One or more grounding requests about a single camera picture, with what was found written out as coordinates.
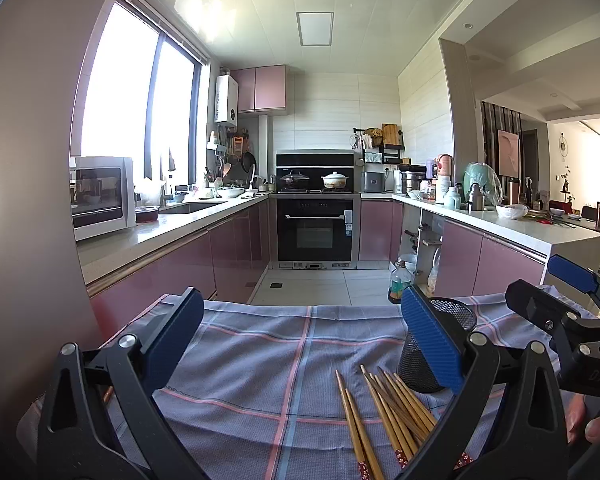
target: black mesh cup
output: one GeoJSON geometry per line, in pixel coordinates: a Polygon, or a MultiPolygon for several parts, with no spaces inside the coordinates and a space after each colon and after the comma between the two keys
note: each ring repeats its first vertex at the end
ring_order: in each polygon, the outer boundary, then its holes
{"type": "MultiPolygon", "coordinates": [[[[449,298],[431,298],[429,301],[436,310],[453,316],[465,332],[469,333],[474,329],[476,323],[474,311],[461,301],[449,298]]],[[[404,340],[404,348],[398,363],[398,375],[408,387],[421,394],[432,394],[443,390],[443,386],[438,384],[410,330],[407,330],[407,338],[404,340]]]]}

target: checkered tablecloth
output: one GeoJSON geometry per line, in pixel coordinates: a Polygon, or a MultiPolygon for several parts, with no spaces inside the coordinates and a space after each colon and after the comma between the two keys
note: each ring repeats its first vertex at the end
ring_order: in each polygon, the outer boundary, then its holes
{"type": "MultiPolygon", "coordinates": [[[[547,290],[565,299],[553,287],[547,290]]],[[[546,334],[510,311],[503,294],[459,298],[476,313],[476,330],[494,343],[523,347],[546,334]]],[[[165,312],[161,298],[124,332],[165,312]]],[[[571,306],[588,313],[566,300],[571,306]]],[[[397,368],[407,327],[398,306],[250,306],[205,302],[200,328],[168,386],[154,399],[175,434],[212,480],[357,478],[352,445],[334,378],[338,369],[354,395],[385,477],[400,471],[359,372],[397,368]]],[[[550,353],[554,365],[557,357],[550,353]]],[[[503,388],[494,387],[467,452],[475,457],[488,434],[503,388]]],[[[436,418],[448,390],[419,395],[436,418]]],[[[40,408],[32,405],[18,437],[34,453],[40,408]]],[[[113,398],[109,413],[128,457],[144,463],[113,398]]]]}

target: ceiling light panel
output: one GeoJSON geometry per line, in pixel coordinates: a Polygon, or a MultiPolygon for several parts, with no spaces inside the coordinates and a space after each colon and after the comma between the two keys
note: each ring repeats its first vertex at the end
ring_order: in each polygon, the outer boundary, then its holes
{"type": "Polygon", "coordinates": [[[331,46],[333,12],[296,12],[301,46],[331,46]]]}

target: chair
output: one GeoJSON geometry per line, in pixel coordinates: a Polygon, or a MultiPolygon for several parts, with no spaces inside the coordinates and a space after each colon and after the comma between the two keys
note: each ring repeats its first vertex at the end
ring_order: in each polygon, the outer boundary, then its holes
{"type": "Polygon", "coordinates": [[[598,214],[598,212],[596,211],[595,207],[590,207],[588,205],[582,206],[582,217],[583,218],[586,218],[587,220],[591,220],[591,221],[595,222],[597,214],[598,214]]]}
{"type": "Polygon", "coordinates": [[[549,208],[551,208],[551,209],[562,209],[565,213],[571,213],[571,212],[573,212],[572,209],[571,209],[571,203],[570,202],[558,202],[557,200],[549,200],[549,208]]]}

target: white countertop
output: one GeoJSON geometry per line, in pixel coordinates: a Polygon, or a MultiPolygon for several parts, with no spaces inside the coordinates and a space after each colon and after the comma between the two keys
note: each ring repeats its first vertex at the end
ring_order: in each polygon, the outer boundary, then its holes
{"type": "Polygon", "coordinates": [[[128,229],[81,240],[76,245],[84,283],[89,285],[164,245],[200,231],[266,199],[267,195],[248,199],[238,197],[187,200],[187,202],[216,202],[218,205],[189,214],[161,214],[155,222],[138,224],[128,229]]]}
{"type": "Polygon", "coordinates": [[[495,211],[462,211],[447,209],[432,201],[414,200],[396,193],[362,193],[363,199],[384,198],[404,202],[415,207],[431,211],[437,215],[451,218],[482,231],[510,240],[520,246],[549,256],[555,253],[555,246],[580,240],[600,238],[600,233],[583,227],[570,228],[563,225],[547,225],[531,220],[505,220],[495,211]]]}

